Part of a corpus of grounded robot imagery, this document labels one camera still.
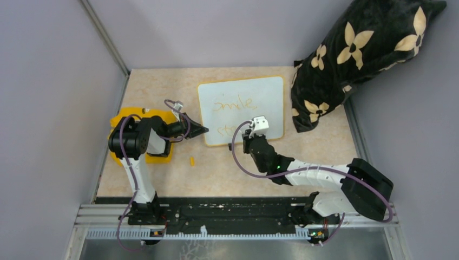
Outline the white whiteboard yellow rim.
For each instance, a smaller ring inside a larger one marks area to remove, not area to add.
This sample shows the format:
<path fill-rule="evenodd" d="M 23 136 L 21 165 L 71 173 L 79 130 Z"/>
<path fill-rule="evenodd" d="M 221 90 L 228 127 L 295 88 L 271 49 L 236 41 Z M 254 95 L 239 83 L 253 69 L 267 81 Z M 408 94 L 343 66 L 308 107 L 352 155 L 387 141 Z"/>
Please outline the white whiteboard yellow rim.
<path fill-rule="evenodd" d="M 265 76 L 253 79 L 202 83 L 197 87 L 202 125 L 209 147 L 231 142 L 244 121 L 264 116 L 269 124 L 268 139 L 284 136 L 284 78 Z"/>

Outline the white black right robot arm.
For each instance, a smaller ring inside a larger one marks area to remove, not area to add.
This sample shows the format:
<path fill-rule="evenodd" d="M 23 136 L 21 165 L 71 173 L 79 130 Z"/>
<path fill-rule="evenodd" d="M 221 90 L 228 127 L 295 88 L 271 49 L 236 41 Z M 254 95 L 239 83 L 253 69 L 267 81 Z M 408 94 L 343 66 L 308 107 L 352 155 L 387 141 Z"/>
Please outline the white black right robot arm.
<path fill-rule="evenodd" d="M 347 165 L 319 165 L 302 162 L 277 153 L 263 135 L 249 129 L 242 134 L 243 152 L 249 154 L 259 171 L 257 178 L 271 179 L 279 185 L 313 186 L 329 189 L 313 195 L 305 217 L 319 223 L 336 213 L 359 213 L 387 223 L 394 217 L 389 199 L 393 182 L 361 158 Z"/>

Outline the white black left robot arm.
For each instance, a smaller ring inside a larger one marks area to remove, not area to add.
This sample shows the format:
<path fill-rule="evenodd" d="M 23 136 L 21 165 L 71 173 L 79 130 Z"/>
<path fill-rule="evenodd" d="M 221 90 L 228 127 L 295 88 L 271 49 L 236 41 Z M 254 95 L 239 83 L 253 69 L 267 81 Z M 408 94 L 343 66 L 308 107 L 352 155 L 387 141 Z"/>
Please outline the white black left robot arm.
<path fill-rule="evenodd" d="M 133 189 L 130 216 L 140 215 L 149 224 L 158 223 L 162 217 L 156 189 L 147 173 L 147 157 L 166 158 L 174 142 L 208 131 L 187 114 L 179 115 L 178 121 L 172 123 L 166 123 L 158 115 L 139 120 L 135 120 L 134 115 L 121 118 L 109 136 L 108 146 L 126 170 Z"/>

